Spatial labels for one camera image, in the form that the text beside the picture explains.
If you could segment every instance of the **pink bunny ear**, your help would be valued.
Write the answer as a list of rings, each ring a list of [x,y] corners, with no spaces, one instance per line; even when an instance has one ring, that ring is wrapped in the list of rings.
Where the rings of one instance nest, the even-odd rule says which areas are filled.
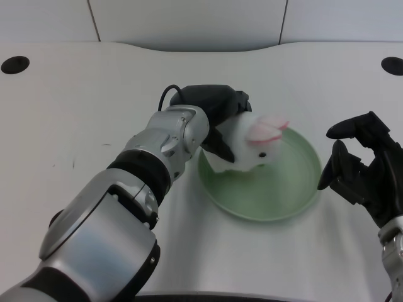
[[[286,119],[282,118],[281,116],[268,116],[263,115],[258,118],[258,123],[262,123],[268,126],[275,127],[280,130],[284,130],[288,127],[290,123]]]
[[[270,143],[282,137],[281,131],[264,123],[255,123],[246,134],[246,141],[253,145]]]

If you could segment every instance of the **white plush toy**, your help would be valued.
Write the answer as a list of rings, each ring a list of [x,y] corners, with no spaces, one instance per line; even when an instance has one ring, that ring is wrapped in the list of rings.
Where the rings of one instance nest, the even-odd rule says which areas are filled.
[[[287,126],[288,121],[280,117],[243,112],[216,127],[234,153],[235,162],[205,150],[204,153],[216,173],[226,170],[247,172],[276,159],[280,153],[282,130]]]

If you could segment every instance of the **black circular hole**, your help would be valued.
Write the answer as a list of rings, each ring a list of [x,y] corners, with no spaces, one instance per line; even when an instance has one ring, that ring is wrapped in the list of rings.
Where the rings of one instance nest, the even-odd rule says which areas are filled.
[[[1,71],[5,74],[18,74],[27,69],[29,65],[30,61],[26,57],[12,57],[1,64]]]
[[[384,71],[394,76],[403,76],[403,60],[396,57],[389,57],[382,60]]]

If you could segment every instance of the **white table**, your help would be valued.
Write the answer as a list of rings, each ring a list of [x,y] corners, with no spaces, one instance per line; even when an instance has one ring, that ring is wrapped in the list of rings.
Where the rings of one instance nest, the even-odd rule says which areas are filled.
[[[253,110],[289,117],[323,164],[332,146],[327,129],[369,110],[403,142],[403,77],[380,66],[385,57],[403,57],[402,43],[296,43],[241,53],[0,45],[0,62],[15,55],[31,64],[20,74],[0,73],[2,292],[34,271],[51,217],[145,127],[170,84],[228,84],[247,92]],[[369,150],[354,141],[347,146],[370,162]],[[160,207],[161,259],[143,293],[362,302],[388,295],[378,228],[362,207],[328,189],[295,219],[240,220],[208,200],[195,160]]]

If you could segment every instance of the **green bowl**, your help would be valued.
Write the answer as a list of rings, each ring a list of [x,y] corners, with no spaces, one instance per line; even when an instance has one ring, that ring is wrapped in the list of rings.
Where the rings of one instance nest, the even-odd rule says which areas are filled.
[[[301,213],[317,199],[321,162],[306,139],[283,131],[281,155],[249,172],[215,173],[203,151],[198,172],[212,201],[233,215],[254,221],[275,221]]]

